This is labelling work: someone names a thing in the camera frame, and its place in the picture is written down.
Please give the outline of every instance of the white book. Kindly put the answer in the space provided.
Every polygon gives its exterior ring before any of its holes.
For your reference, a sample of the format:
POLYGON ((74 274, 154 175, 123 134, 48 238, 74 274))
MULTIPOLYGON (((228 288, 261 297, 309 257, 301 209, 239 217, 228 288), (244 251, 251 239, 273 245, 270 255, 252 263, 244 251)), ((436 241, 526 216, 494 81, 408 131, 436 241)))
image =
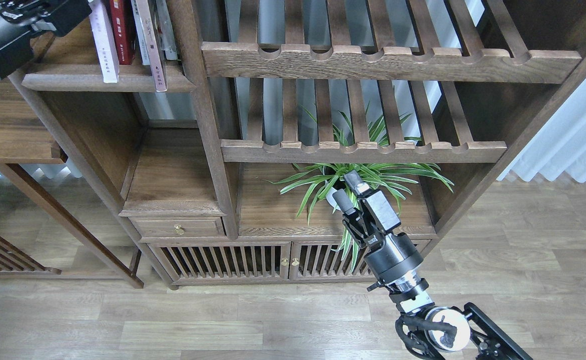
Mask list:
POLYGON ((160 22, 160 34, 162 38, 162 50, 166 54, 166 60, 177 60, 178 50, 177 44, 175 43, 175 33, 172 28, 171 16, 169 14, 169 8, 166 5, 166 0, 156 0, 157 3, 157 16, 160 22))
POLYGON ((119 57, 117 56, 115 37, 113 27, 110 25, 107 5, 102 0, 94 0, 89 4, 92 9, 89 18, 91 19, 93 39, 95 40, 101 73, 105 83, 113 84, 119 80, 119 57))
POLYGON ((153 23, 154 16, 148 0, 136 0, 136 2, 137 9, 139 10, 139 18, 142 22, 148 58, 151 61, 151 75, 155 81, 155 90, 157 92, 164 92, 168 90, 166 85, 166 71, 163 64, 163 54, 160 54, 161 49, 157 41, 157 30, 155 23, 153 23))
POLYGON ((142 28, 142 20, 139 18, 139 9, 137 9, 137 0, 131 0, 133 5, 133 17, 135 18, 135 29, 137 30, 137 41, 139 41, 139 52, 142 55, 142 65, 150 65, 151 60, 148 58, 148 50, 146 50, 146 41, 144 41, 144 30, 142 28))

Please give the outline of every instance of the drawer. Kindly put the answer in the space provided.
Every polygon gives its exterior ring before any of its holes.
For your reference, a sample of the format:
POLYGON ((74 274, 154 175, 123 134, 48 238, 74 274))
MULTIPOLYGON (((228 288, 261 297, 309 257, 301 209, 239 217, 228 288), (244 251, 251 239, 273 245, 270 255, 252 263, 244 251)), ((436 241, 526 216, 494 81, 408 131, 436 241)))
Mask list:
POLYGON ((222 218, 130 218, 143 238, 218 237, 224 235, 222 218))

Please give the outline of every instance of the robotic arm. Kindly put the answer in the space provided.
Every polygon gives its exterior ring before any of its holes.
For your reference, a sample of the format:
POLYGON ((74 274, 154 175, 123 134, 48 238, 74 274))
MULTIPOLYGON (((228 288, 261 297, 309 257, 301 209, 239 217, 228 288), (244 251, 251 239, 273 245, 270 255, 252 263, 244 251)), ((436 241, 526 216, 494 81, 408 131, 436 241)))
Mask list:
POLYGON ((0 0, 0 80, 33 58, 30 39, 65 36, 89 14, 86 0, 0 0))
POLYGON ((371 189, 354 170, 344 175, 344 180, 357 196, 359 209, 343 189, 334 198, 354 241, 362 249, 369 248, 364 260, 377 282, 368 291, 381 287, 389 291, 400 312, 395 330, 411 354, 443 360, 441 353, 461 351, 472 340, 479 352, 477 360, 531 360, 473 303, 464 305, 464 310, 435 305, 426 292, 426 279, 417 273, 423 258, 408 235, 398 233, 401 221, 382 191, 371 189), (471 328, 469 322, 482 332, 471 328))

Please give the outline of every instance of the wooden floor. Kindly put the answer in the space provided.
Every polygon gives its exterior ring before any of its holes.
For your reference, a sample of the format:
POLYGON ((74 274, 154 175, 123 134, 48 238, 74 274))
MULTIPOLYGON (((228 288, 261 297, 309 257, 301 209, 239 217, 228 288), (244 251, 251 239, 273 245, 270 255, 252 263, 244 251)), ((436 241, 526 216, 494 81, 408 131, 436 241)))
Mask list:
MULTIPOLYGON (((106 244, 130 246, 82 180, 43 184, 106 244)), ((70 235, 2 180, 0 233, 46 266, 85 262, 70 235)), ((439 305, 473 301, 536 360, 586 360, 586 184, 495 183, 420 274, 439 305)), ((367 293, 368 283, 170 291, 146 262, 141 275, 143 290, 121 280, 0 280, 0 360, 413 359, 391 301, 367 293)))

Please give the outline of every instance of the red book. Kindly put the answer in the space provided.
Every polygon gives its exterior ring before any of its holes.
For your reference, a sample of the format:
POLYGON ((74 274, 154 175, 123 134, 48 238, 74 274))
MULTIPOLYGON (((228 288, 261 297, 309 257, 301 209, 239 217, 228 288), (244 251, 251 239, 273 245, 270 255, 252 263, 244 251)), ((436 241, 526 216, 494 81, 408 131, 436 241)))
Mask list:
POLYGON ((130 65, 135 56, 135 20, 130 0, 110 0, 113 35, 120 65, 130 65))

